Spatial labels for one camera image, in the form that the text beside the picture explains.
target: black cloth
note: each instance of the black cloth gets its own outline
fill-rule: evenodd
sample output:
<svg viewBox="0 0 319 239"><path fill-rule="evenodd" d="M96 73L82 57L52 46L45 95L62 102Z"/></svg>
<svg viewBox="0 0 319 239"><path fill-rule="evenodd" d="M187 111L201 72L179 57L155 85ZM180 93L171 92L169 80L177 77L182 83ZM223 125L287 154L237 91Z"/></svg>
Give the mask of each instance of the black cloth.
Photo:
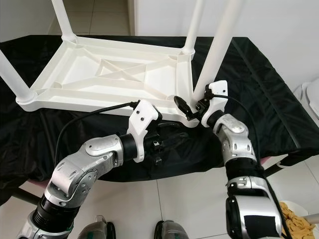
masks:
<svg viewBox="0 0 319 239"><path fill-rule="evenodd" d="M185 37L95 36L95 38L136 42L168 47L182 47ZM207 56L212 37L198 37L192 61L195 87ZM14 68L28 86L36 80L61 44L60 36L26 36L0 43ZM267 58L245 37L234 37L216 80L227 80L228 94L242 102L253 115L260 140L261 157L288 153L296 163L319 153L319 129L296 100ZM54 151L60 130L82 112L39 109L25 112L15 102L15 95L4 83L1 87L0 125L0 203L10 191L27 179L43 181L53 171ZM228 101L226 113L244 122L255 146L255 132L245 111ZM128 117L95 115L86 118L66 132L60 155L74 153L93 137L124 134ZM126 162L101 179L139 181L203 172L223 166L221 147L212 130L198 126L182 127L190 139L177 148L161 154L163 165L155 167L147 156L142 163Z"/></svg>

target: white floor tile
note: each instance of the white floor tile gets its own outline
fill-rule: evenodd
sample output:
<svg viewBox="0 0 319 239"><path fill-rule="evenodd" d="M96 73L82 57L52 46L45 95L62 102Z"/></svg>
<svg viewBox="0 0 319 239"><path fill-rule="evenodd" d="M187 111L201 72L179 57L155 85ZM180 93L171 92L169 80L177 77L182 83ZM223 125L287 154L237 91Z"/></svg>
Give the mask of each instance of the white floor tile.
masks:
<svg viewBox="0 0 319 239"><path fill-rule="evenodd" d="M129 35L128 14L123 12L94 12L91 35Z"/></svg>
<svg viewBox="0 0 319 239"><path fill-rule="evenodd" d="M97 181L80 208L69 238L77 238L96 215L114 223L118 239L152 239L155 225L161 220L156 181Z"/></svg>
<svg viewBox="0 0 319 239"><path fill-rule="evenodd" d="M158 180L163 220L181 224L189 238L227 233L225 168Z"/></svg>
<svg viewBox="0 0 319 239"><path fill-rule="evenodd" d="M313 176L316 178L317 182L319 182L319 155L310 157L305 162L310 171L313 173Z"/></svg>
<svg viewBox="0 0 319 239"><path fill-rule="evenodd" d="M90 32L91 12L70 11L68 17L73 32Z"/></svg>
<svg viewBox="0 0 319 239"><path fill-rule="evenodd" d="M77 35L77 36L80 36L80 35L90 35L89 32L75 32L74 34Z"/></svg>
<svg viewBox="0 0 319 239"><path fill-rule="evenodd" d="M54 25L53 25L53 27L51 28L51 31L48 34L49 35L62 35L62 31L61 31L61 28L60 28L58 20L56 20L53 24Z"/></svg>
<svg viewBox="0 0 319 239"><path fill-rule="evenodd" d="M95 0L93 11L127 12L127 0Z"/></svg>
<svg viewBox="0 0 319 239"><path fill-rule="evenodd" d="M64 0L64 7L69 11L93 11L94 0Z"/></svg>
<svg viewBox="0 0 319 239"><path fill-rule="evenodd" d="M228 234L217 235L213 237L208 237L205 239L230 239L231 237Z"/></svg>
<svg viewBox="0 0 319 239"><path fill-rule="evenodd" d="M313 230L315 239L318 239L318 238L319 238L319 232L318 232L317 229L318 229L318 227Z"/></svg>
<svg viewBox="0 0 319 239"><path fill-rule="evenodd" d="M39 197L43 195L44 189L25 182L22 189ZM27 216L35 210L36 206L23 200L11 197L0 207L0 238L15 238L23 227Z"/></svg>
<svg viewBox="0 0 319 239"><path fill-rule="evenodd" d="M285 168L268 177L279 200L289 200L308 212L318 209L319 184L305 162Z"/></svg>

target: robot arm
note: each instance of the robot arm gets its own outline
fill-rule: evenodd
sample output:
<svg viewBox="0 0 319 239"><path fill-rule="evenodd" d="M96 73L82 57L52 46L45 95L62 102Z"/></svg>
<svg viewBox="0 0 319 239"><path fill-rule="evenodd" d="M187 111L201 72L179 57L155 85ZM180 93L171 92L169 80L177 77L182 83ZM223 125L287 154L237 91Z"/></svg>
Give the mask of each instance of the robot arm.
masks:
<svg viewBox="0 0 319 239"><path fill-rule="evenodd" d="M248 138L248 128L230 114L224 114L227 103L227 82L217 81L206 86L204 99L193 113L180 97L174 100L188 119L197 118L210 127L221 142L228 178L226 200L227 232L233 239L279 238L282 231L280 213L257 162Z"/></svg>
<svg viewBox="0 0 319 239"><path fill-rule="evenodd" d="M158 120L161 114L142 100L129 119L127 134L90 139L79 151L65 157L54 169L41 201L17 238L67 238L95 181L126 160L144 159L144 137L151 123Z"/></svg>

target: cable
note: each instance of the cable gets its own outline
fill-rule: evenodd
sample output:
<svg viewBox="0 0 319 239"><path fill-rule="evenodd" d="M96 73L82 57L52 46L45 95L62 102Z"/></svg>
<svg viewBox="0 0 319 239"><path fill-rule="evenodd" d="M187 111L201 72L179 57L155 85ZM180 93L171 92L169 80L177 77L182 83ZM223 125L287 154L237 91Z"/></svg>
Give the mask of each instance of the cable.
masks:
<svg viewBox="0 0 319 239"><path fill-rule="evenodd" d="M255 132L255 140L256 140L256 158L257 158L257 162L260 164L260 149L259 149L259 139L258 139L258 135L257 135L257 128L255 125L255 121L254 118L252 117L252 115L249 113L248 109L237 99L231 97L231 96L223 96L223 95L213 95L213 97L217 97L217 98L225 98L225 99L230 99L232 101L237 102L248 114L250 121L253 124L253 128L254 128L254 132Z"/></svg>
<svg viewBox="0 0 319 239"><path fill-rule="evenodd" d="M259 166L261 167L261 164L260 164L259 139L258 139L258 135L257 135L257 128L256 128L256 125L255 125L254 118L252 117L252 115L250 114L250 112L248 111L248 109L247 109L240 101L238 101L237 99L235 99L235 98L233 98L233 97L231 97L231 96L213 95L213 97L225 98L225 99L230 99L230 100L232 100L232 101L235 101L235 102L237 102L237 103L246 111L247 115L248 115L249 118L250 118L250 121L251 121L252 124L253 124L253 128L254 128L254 131L255 131L255 140L256 140L256 152L255 152L255 154L256 154L256 158L257 158L257 161L258 161L258 163L259 163ZM279 214L280 214L280 218L281 218L283 227L284 227L285 232L286 232L286 234L287 234L287 236L286 236L285 238L287 238L287 239L292 239L292 236L291 236L290 231L289 231L289 229L288 229L288 227L287 227L286 220L285 220L285 217L284 217L284 215L283 215L283 212L281 211L281 207L280 207L279 201L278 201L278 199L277 199L277 197L276 197L276 194L275 194L273 188L271 187L271 185L270 185L270 183L269 183L269 181L268 181L268 179L267 179L266 177L265 177L265 180L266 180L266 182L267 182L267 186L268 186L268 188L269 188L269 192L270 192L271 196L273 197L274 202L275 202L275 205L276 205L276 207L277 207L277 209L278 209L278 211L279 211Z"/></svg>
<svg viewBox="0 0 319 239"><path fill-rule="evenodd" d="M96 111L92 111L92 112L89 112L85 115L82 115L82 116L79 116L77 118L74 118L73 120L69 121L61 130L60 134L59 134L59 137L58 137L58 140L56 142L56 148L55 148L55 158L54 158L54 168L56 167L56 164L59 162L59 150L60 150L60 143L61 143L61 140L62 140L62 137L66 131L66 129L71 125L73 124L74 122L78 121L78 120L81 120L83 118L86 118L88 116L92 116L92 115L96 115L96 114L99 114L99 113L102 113L102 112L106 112L106 111L111 111L111 110L116 110L116 109L119 109L119 108L123 108L123 107L126 107L126 106L130 106L132 108L135 108L137 105L138 105L139 101L138 102L129 102L129 103L125 103L125 104L121 104L121 105L116 105L116 106L111 106L111 107L106 107L106 108L102 108L102 109L99 109L99 110L96 110Z"/></svg>
<svg viewBox="0 0 319 239"><path fill-rule="evenodd" d="M287 235L286 237L287 237L287 239L292 239L292 236L291 236L290 231L289 231L289 229L288 229L288 226L287 226L287 224L286 224L286 219L285 219L285 217L284 217L283 212L281 211L281 207L280 207L280 204L279 204L278 199L277 199L277 197L276 197L276 194L275 194L273 188L271 187L271 185L270 185L270 183L269 183L269 181L268 181L268 179L267 179L266 177L265 177L265 180L266 180L266 182L267 182L267 186L268 186L268 188L269 188L269 192L270 192L271 196L273 197L274 202L275 202L275 204L276 204L276 207L277 207L277 209L278 209L278 211L279 211L280 218L281 218L281 221L282 221L282 223L283 223L283 227L284 227L285 232L286 232L286 235Z"/></svg>

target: white wall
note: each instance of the white wall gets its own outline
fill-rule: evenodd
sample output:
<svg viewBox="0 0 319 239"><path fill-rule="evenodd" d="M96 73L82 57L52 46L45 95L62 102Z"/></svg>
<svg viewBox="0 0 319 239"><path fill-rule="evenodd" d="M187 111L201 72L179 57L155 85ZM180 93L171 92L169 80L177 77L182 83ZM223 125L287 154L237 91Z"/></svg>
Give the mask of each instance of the white wall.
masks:
<svg viewBox="0 0 319 239"><path fill-rule="evenodd" d="M50 0L0 0L0 42L47 34L54 16Z"/></svg>
<svg viewBox="0 0 319 239"><path fill-rule="evenodd" d="M214 36L225 0L206 0L199 36ZM136 0L136 35L185 36L195 0ZM319 1L247 0L234 36L247 36L291 90L319 77Z"/></svg>

